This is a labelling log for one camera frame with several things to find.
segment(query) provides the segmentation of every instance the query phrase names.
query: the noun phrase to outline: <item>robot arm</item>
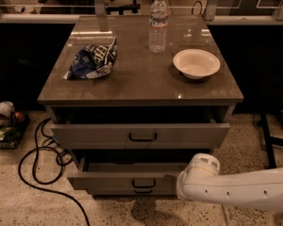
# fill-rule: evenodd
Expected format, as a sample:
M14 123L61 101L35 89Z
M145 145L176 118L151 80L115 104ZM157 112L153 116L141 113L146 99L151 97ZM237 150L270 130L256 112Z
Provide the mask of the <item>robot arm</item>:
M219 175L219 161L196 154L177 178L179 199L283 212L283 168Z

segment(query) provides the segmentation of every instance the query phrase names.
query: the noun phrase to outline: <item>table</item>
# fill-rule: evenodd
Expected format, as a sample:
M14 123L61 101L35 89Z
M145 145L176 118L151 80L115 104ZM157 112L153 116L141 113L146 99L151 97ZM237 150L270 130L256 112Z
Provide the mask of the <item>table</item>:
M206 28L199 16L170 16L166 49L153 54L147 16L80 17L38 99L78 168L68 175L75 189L174 195L176 176L191 157L222 144L243 97L214 40L201 35ZM63 79L84 44L109 44L114 36L111 74ZM215 54L221 69L208 81L188 79L172 62L187 48Z

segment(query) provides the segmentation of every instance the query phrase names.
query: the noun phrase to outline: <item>drawer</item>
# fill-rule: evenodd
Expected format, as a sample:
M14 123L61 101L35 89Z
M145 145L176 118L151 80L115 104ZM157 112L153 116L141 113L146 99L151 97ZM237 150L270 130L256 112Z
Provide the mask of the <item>drawer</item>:
M53 124L64 149L212 149L228 123Z
M58 123L207 123L218 120L214 106L64 106L52 107Z
M176 195L176 178L184 166L114 165L113 170L105 166L97 168L100 170L69 174L68 180L74 189L84 189L93 196Z

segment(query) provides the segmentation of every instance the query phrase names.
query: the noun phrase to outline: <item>bottle label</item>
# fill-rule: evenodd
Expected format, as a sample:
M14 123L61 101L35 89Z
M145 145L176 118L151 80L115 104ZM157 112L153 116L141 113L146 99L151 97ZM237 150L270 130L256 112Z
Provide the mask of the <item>bottle label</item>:
M149 24L156 28L164 28L168 24L168 17L156 18L150 16Z

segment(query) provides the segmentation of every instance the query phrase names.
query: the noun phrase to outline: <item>cabinet top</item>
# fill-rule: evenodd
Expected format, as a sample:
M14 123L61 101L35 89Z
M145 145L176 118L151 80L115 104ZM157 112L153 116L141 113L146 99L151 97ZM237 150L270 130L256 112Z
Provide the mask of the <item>cabinet top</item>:
M82 16L67 40L38 98L43 105L234 105L242 94L199 16L170 16L167 46L153 54L147 16ZM75 54L85 44L109 45L116 36L118 57L109 75L65 80ZM184 49L203 49L221 60L208 81L185 77L173 65Z

